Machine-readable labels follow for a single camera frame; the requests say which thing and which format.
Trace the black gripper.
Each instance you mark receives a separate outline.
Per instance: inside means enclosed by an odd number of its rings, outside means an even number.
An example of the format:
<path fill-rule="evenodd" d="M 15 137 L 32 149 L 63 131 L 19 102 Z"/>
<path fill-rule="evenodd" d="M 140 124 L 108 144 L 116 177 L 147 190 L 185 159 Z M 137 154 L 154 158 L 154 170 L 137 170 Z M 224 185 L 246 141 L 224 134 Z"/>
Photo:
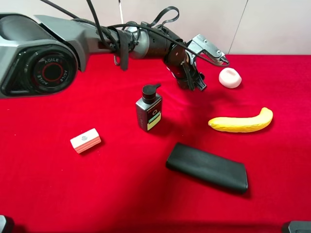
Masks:
<path fill-rule="evenodd" d="M 204 74 L 197 71 L 195 64 L 190 64 L 189 56 L 183 47 L 171 45 L 168 54 L 164 57 L 164 64 L 176 78 L 180 88 L 191 91 L 194 91 L 195 87 L 200 91 L 207 88 Z"/>

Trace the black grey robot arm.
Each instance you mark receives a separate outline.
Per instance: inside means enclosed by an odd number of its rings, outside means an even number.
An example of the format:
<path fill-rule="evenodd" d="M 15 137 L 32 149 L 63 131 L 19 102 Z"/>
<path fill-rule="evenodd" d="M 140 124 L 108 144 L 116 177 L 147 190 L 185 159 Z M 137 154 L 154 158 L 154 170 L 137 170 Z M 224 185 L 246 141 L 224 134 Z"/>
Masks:
<path fill-rule="evenodd" d="M 133 59 L 161 59 L 182 88 L 204 90 L 190 45 L 165 27 L 131 24 L 124 30 L 83 19 L 17 13 L 0 16 L 0 96 L 46 96 L 63 91 L 92 54 L 112 53 L 122 70 Z"/>

